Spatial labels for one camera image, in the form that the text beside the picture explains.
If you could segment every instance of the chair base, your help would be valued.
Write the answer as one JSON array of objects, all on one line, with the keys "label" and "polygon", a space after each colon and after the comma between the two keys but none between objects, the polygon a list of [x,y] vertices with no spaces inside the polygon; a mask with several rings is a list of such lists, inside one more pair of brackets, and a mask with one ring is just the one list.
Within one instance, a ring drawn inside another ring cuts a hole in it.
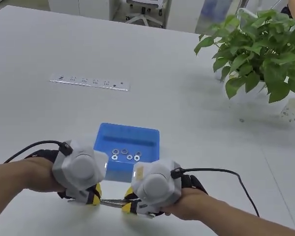
[{"label": "chair base", "polygon": [[148,25],[148,21],[157,23],[160,25],[160,27],[163,27],[163,22],[151,17],[151,16],[147,16],[146,14],[142,14],[142,13],[132,13],[129,14],[126,18],[129,19],[130,17],[132,17],[130,20],[126,21],[127,24],[142,20],[145,26],[149,26]]}]

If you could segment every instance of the white cylindrical knob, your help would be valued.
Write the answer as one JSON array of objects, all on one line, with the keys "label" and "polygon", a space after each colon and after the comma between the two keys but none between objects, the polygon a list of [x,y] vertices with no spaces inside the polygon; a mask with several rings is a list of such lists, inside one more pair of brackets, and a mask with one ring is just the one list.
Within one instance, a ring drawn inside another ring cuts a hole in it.
[{"label": "white cylindrical knob", "polygon": [[94,176],[93,160],[89,155],[79,155],[70,163],[73,177],[86,180]]},{"label": "white cylindrical knob", "polygon": [[143,190],[150,199],[160,198],[169,191],[168,181],[162,174],[150,174],[143,181]]}]

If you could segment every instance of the human hand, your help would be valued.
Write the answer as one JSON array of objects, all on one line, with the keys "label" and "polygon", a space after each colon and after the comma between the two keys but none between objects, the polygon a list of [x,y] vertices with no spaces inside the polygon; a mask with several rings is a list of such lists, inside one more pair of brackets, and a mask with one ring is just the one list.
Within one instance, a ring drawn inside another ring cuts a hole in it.
[{"label": "human hand", "polygon": [[28,173],[25,188],[35,192],[63,192],[52,174],[53,163],[43,157],[30,157],[19,161]]},{"label": "human hand", "polygon": [[163,207],[162,211],[166,215],[173,214],[182,220],[197,220],[199,218],[197,205],[205,196],[207,194],[199,189],[183,188],[179,201],[171,206]]}]

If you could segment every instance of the hex nut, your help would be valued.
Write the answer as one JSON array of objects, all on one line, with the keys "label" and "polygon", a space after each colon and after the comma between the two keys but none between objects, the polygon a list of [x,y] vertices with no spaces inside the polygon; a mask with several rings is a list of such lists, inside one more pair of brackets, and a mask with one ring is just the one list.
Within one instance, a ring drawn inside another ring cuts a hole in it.
[{"label": "hex nut", "polygon": [[122,150],[121,150],[121,153],[122,153],[123,155],[127,155],[127,154],[128,154],[128,150],[127,150],[127,149],[122,149]]}]

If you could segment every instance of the power strip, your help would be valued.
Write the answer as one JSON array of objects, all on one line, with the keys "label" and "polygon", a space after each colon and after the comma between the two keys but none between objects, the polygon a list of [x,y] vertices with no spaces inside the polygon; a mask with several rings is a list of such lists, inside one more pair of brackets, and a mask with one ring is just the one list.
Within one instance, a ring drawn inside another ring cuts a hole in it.
[{"label": "power strip", "polygon": [[69,84],[69,85],[80,85],[80,86],[102,88],[102,89],[121,90],[121,91],[130,90],[130,83],[127,81],[93,79],[93,78],[78,77],[78,76],[72,76],[72,75],[62,75],[62,74],[51,75],[50,82]]}]

